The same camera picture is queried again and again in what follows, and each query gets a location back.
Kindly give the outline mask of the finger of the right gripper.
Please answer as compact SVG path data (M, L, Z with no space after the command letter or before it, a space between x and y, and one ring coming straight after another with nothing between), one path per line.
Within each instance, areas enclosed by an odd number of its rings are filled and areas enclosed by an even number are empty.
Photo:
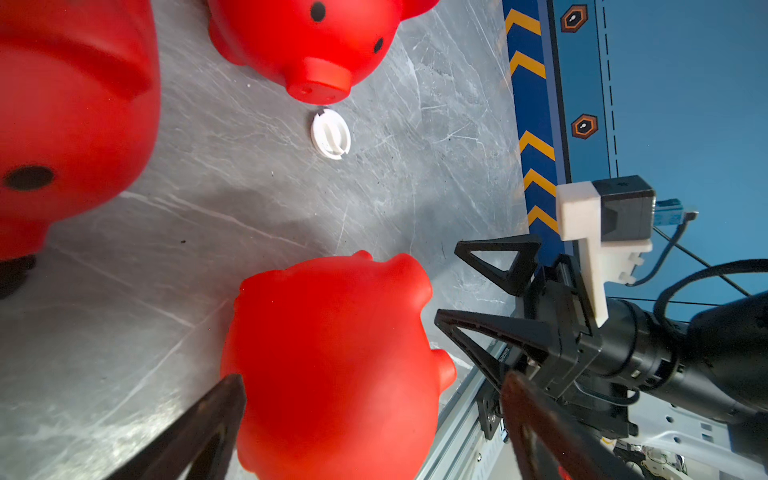
M517 347L527 354L544 357L554 352L555 348L551 329L537 320L438 309L434 324L467 355L497 392L501 392L511 367L490 348Z
M459 241L454 253L513 297L522 297L539 267L542 240L536 234Z

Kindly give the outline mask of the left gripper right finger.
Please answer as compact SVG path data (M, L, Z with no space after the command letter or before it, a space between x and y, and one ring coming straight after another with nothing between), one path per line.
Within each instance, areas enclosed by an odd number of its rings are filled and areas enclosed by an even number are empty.
M501 387L501 411L523 479L638 479L524 376Z

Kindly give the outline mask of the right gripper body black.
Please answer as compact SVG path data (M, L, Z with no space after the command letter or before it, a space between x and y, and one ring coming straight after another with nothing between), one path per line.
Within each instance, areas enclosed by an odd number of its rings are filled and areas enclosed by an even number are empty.
M518 257L515 295L527 323L515 344L516 370L588 430L637 435L629 408L641 394L690 405L690 369L679 342L626 300L609 301L609 318L598 325L571 257L551 267Z

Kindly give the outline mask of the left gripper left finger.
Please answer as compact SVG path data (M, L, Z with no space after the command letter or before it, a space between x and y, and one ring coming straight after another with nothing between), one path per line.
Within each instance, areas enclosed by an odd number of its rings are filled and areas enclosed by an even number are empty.
M223 479L246 408L243 377L230 374L111 479Z

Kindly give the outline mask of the red piggy bank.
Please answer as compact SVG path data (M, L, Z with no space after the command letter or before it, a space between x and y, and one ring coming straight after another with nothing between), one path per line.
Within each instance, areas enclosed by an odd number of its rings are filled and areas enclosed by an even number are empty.
M149 2L3 2L2 259L37 253L54 223L126 190L160 112Z
M244 280L220 371L247 405L237 454L260 479L413 479L457 378L421 314L430 279L408 254L365 251Z
M346 99L387 55L402 22L437 0L210 1L209 36L230 63L253 69L294 99Z

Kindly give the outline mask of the white round plug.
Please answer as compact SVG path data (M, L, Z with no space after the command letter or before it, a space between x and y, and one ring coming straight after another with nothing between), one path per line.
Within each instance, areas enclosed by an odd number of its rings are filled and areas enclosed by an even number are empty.
M350 129L343 117L332 109L325 108L314 116L310 137L316 151L327 159L339 161L350 152Z

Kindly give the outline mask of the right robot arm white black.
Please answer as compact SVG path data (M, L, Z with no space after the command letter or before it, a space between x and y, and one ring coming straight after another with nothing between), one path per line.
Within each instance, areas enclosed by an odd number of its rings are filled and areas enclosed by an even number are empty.
M649 394L736 429L748 454L767 455L767 297L755 294L671 320L667 307L686 285L728 274L762 274L763 259L712 266L664 290L651 310L608 302L599 323L586 268L562 254L540 264L539 236L461 241L455 253L523 302L521 317L439 310L436 326L494 388L518 373L564 402L568 392L626 411Z

